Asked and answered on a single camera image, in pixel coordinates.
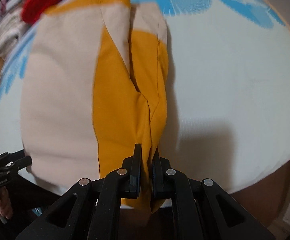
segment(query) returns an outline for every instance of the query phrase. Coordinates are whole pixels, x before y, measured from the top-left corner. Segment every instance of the brown floor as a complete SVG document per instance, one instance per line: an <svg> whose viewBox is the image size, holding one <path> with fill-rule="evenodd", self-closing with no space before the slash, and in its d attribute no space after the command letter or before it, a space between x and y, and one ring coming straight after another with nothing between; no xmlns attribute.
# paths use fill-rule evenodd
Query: brown floor
<svg viewBox="0 0 290 240"><path fill-rule="evenodd" d="M0 59L0 70L3 60ZM277 218L290 187L290 161L260 182L232 196L265 226Z"/></svg>

